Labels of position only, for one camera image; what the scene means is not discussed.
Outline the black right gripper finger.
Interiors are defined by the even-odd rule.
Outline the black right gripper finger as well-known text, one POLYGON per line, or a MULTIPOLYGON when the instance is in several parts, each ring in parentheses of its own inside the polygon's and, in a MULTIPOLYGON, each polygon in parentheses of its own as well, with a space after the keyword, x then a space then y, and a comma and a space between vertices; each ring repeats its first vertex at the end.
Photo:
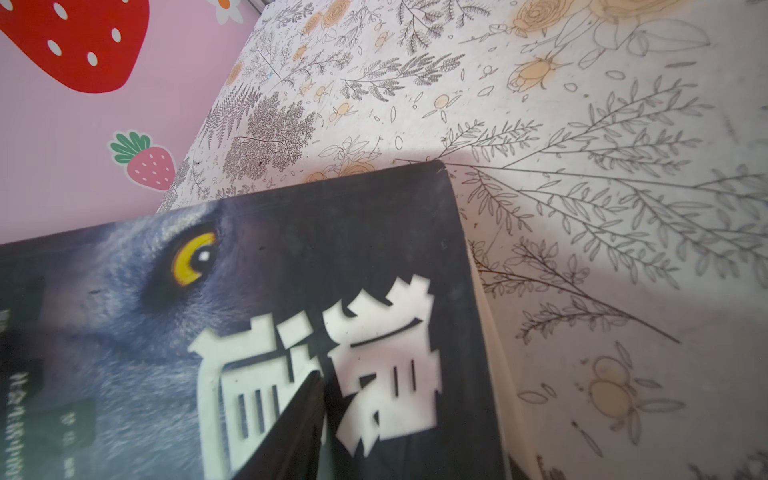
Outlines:
POLYGON ((315 480, 325 419, 322 376, 311 372, 235 480, 315 480))

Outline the black book white chinese title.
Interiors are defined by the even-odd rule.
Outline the black book white chinese title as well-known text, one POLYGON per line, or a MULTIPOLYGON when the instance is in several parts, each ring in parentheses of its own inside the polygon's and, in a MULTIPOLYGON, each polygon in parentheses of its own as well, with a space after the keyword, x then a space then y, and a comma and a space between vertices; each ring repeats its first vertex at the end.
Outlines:
POLYGON ((317 375, 321 479, 519 479, 439 161, 5 244, 1 475, 232 479, 317 375))

